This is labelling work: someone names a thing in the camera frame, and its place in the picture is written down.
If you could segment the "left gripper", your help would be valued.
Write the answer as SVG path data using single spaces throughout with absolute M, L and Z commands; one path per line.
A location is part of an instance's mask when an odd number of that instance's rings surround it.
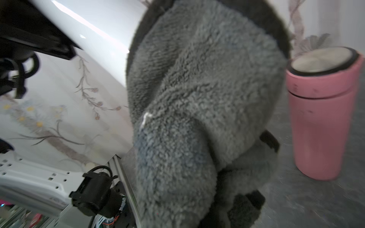
M 14 90 L 23 98 L 40 69 L 38 52 L 71 60 L 77 47 L 30 1 L 1 1 L 1 95 Z

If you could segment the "white thermos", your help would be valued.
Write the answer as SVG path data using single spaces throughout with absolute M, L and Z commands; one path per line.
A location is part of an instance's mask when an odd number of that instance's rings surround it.
M 126 86 L 126 60 L 147 10 L 141 1 L 31 1 L 53 24 Z

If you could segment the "grey cloth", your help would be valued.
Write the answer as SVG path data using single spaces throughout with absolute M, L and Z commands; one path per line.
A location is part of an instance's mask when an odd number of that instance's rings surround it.
M 126 66 L 143 228 L 249 228 L 290 41 L 266 1 L 152 1 Z

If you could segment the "pink thermos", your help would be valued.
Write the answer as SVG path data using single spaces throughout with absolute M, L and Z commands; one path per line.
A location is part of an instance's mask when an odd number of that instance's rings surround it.
M 340 171 L 364 56 L 349 47 L 316 49 L 287 66 L 296 167 L 320 181 Z

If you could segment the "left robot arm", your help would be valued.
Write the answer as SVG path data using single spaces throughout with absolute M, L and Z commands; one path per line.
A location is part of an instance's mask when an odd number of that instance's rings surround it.
M 27 93 L 26 81 L 40 69 L 38 53 L 72 60 L 76 44 L 29 1 L 1 1 L 1 96 L 14 99 Z M 86 173 L 70 172 L 17 156 L 14 147 L 1 140 L 1 199 L 56 216 L 56 200 L 76 207 L 91 218 L 116 218 L 123 197 L 112 188 L 117 178 L 108 166 Z

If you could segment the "aluminium front rail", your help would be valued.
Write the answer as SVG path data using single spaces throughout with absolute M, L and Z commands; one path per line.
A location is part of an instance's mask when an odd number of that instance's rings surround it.
M 120 222 L 120 226 L 117 225 L 117 227 L 141 228 L 136 198 L 123 168 L 121 158 L 118 155 L 114 155 L 112 159 L 109 160 L 108 165 L 112 169 L 113 174 L 118 176 L 118 178 L 114 180 L 114 183 L 117 188 L 120 189 L 121 195 L 124 195 L 125 198 L 125 206 L 122 211 L 125 211 L 127 216 L 125 216 L 125 220 Z

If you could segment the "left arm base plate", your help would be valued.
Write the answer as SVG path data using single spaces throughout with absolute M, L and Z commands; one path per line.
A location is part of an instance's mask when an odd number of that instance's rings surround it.
M 119 181 L 111 190 L 108 201 L 95 217 L 93 228 L 136 228 L 136 220 L 129 205 L 126 190 Z

